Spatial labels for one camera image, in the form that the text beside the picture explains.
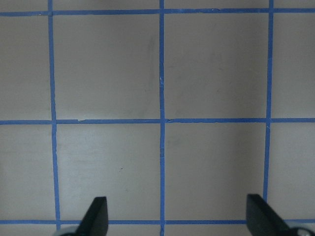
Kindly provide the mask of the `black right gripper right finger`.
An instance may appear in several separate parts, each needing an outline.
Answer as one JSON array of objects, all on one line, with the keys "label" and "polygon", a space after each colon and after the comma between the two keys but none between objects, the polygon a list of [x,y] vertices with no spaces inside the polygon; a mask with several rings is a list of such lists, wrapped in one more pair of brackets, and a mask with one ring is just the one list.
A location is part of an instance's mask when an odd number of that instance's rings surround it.
[{"label": "black right gripper right finger", "polygon": [[293,236],[290,228],[258,194],[248,194],[246,225],[252,236]]}]

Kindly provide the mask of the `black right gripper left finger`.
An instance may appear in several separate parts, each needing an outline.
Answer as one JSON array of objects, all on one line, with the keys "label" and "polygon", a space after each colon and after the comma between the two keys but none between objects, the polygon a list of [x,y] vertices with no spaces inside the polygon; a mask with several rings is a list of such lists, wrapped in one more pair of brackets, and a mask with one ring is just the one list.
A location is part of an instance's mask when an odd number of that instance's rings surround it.
[{"label": "black right gripper left finger", "polygon": [[76,236],[105,236],[108,232],[108,208],[106,197],[95,197],[84,215]]}]

